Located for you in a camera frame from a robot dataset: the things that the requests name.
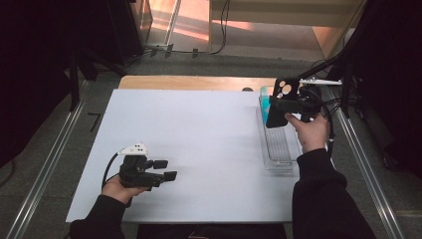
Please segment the person's arm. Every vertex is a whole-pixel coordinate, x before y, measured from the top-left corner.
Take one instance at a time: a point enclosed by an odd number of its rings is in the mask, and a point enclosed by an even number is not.
[[[325,150],[327,122],[318,115],[304,123],[287,114],[304,154],[298,158],[300,180],[293,194],[293,230],[301,238],[375,238],[345,190],[344,175],[334,169]]]
[[[121,218],[124,214],[125,205],[131,197],[146,189],[124,188],[119,183],[118,176],[110,179],[87,218],[72,222],[71,238],[124,238],[121,231]]]

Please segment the robotic hand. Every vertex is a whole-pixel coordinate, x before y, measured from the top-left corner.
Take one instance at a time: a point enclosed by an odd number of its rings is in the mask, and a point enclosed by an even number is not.
[[[146,172],[151,167],[153,169],[166,168],[167,160],[148,160],[148,150],[142,143],[126,147],[118,151],[109,162],[105,170],[103,179],[103,187],[106,185],[106,175],[113,162],[118,155],[124,155],[123,164],[120,166],[118,176],[120,177],[120,184],[124,187],[148,187],[148,191],[152,187],[159,187],[162,182],[174,181],[176,179],[177,171],[164,172],[163,174]]]
[[[285,126],[286,113],[301,114],[301,120],[311,121],[311,117],[320,112],[321,91],[316,85],[300,88],[300,79],[287,78],[276,80],[273,94],[270,96],[270,110],[266,127]]]

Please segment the wooden table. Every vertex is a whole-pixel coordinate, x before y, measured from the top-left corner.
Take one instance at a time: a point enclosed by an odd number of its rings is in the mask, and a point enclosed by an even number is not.
[[[236,78],[198,76],[126,76],[121,79],[119,89],[149,90],[206,90],[237,91],[251,88],[258,92],[262,86],[273,86],[275,78]]]

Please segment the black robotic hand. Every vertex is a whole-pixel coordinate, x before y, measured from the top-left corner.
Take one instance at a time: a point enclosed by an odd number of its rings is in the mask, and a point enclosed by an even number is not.
[[[286,113],[301,114],[301,120],[309,122],[311,117],[320,112],[321,96],[318,86],[300,87],[299,78],[278,78],[270,96],[270,110],[266,127],[285,126]]]
[[[174,181],[177,171],[164,172],[163,174],[145,172],[147,169],[166,168],[167,160],[147,160],[145,155],[127,155],[120,166],[118,176],[120,184],[124,187],[159,187],[162,182]],[[130,207],[132,199],[127,202],[126,207]]]

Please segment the clear plastic container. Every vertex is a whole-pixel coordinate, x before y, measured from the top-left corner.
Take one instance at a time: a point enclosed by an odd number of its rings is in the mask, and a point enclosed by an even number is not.
[[[302,154],[302,146],[298,140],[295,128],[288,123],[286,126],[267,128],[269,97],[273,87],[262,87],[260,106],[257,108],[258,128],[264,167],[268,170],[290,171],[297,164],[297,158]]]

